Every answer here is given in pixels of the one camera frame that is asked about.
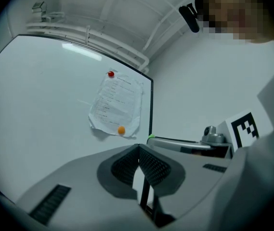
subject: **whiteboard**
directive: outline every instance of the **whiteboard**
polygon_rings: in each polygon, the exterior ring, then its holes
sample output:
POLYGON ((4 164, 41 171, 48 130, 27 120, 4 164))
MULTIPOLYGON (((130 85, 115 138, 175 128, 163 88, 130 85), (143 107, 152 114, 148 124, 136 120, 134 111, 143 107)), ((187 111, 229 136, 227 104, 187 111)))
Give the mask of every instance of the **whiteboard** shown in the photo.
POLYGON ((13 202, 63 164, 146 143, 151 132, 152 79, 91 48, 68 50, 68 43, 17 36, 0 53, 0 191, 13 202), (143 83, 134 139, 90 128, 89 109, 110 68, 143 83))

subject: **paper sheet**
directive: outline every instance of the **paper sheet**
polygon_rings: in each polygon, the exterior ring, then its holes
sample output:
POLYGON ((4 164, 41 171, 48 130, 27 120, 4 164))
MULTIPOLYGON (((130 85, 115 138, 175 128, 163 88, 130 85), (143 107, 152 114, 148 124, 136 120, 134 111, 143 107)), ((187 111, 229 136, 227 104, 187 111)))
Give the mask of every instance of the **paper sheet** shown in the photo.
POLYGON ((135 137, 140 124, 143 87, 133 78, 112 70, 106 73, 95 101, 90 108, 90 127, 106 133, 119 135, 118 127, 125 128, 123 137, 135 137))

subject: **white wall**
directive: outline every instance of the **white wall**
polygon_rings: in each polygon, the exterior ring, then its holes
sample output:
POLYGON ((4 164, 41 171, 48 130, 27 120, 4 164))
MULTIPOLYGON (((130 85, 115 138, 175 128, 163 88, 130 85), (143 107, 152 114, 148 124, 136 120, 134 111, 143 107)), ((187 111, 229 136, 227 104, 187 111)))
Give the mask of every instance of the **white wall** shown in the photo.
POLYGON ((58 10, 59 0, 11 0, 0 14, 0 51, 18 34, 27 34, 26 22, 36 1, 45 1, 48 13, 58 10))
POLYGON ((274 42, 238 44, 187 33, 150 64, 153 134, 199 141, 204 128, 250 108, 273 130, 257 94, 274 75, 274 42))

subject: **ceiling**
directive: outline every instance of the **ceiling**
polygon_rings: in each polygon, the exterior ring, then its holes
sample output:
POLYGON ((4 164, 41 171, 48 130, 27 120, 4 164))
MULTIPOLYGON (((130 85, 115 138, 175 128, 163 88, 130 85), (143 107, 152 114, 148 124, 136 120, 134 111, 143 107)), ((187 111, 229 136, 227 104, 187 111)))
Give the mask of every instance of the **ceiling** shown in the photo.
MULTIPOLYGON (((90 26, 92 30, 133 47, 151 62, 181 35, 190 33, 188 25, 178 13, 178 8, 193 1, 58 0, 57 9, 65 13, 65 24, 90 26)), ((54 12, 48 10, 52 6, 47 1, 46 3, 47 13, 54 12)), ((116 47, 132 58, 139 59, 125 48, 118 45, 116 47)))

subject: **red magnet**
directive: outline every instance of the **red magnet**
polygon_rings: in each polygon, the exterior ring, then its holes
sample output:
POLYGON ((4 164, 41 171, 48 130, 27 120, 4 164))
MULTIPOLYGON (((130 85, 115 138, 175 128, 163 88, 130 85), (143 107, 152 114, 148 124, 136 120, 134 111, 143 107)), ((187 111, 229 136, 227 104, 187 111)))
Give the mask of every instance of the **red magnet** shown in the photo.
POLYGON ((109 77, 113 77, 113 76, 114 76, 114 72, 109 71, 109 72, 108 72, 108 75, 109 75, 109 77))

